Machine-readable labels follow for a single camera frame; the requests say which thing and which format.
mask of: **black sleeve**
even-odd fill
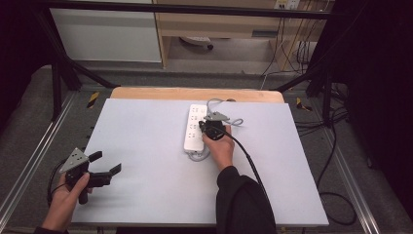
[[[218,234],[277,233],[271,205],[261,186],[235,167],[218,176],[216,229]]]
[[[34,230],[33,234],[64,234],[64,233],[68,233],[66,232],[58,232],[58,231],[51,231],[42,227],[36,227],[36,229]]]

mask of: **white table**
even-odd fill
[[[183,151],[189,105],[201,100],[108,99],[85,151],[103,157],[90,171],[122,171],[77,206],[73,222],[93,225],[208,226],[215,223],[216,177],[209,157]],[[287,104],[223,102],[212,110],[244,118],[233,136],[251,155],[279,226],[328,225]],[[255,179],[236,146],[234,164]]]

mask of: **person's left hand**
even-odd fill
[[[84,174],[71,191],[69,191],[66,185],[63,185],[55,191],[52,204],[42,224],[42,228],[59,232],[67,230],[72,221],[73,211],[75,210],[79,195],[88,185],[89,178],[89,174]],[[66,177],[65,174],[63,174],[57,186],[65,183]]]

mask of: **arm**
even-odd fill
[[[60,177],[59,187],[53,197],[49,212],[41,227],[37,227],[35,234],[57,234],[66,232],[72,220],[78,197],[82,190],[88,185],[89,174],[84,174],[76,185],[69,191],[63,185],[66,183],[65,174]]]
[[[231,127],[226,126],[226,131],[230,134]],[[234,142],[227,136],[220,140],[203,136],[203,140],[221,171],[217,179],[217,233],[277,233],[272,209],[261,187],[233,166]]]

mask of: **white power strip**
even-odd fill
[[[207,106],[191,104],[186,125],[185,142],[183,149],[188,154],[201,154],[204,151],[203,133],[199,122],[207,116]]]

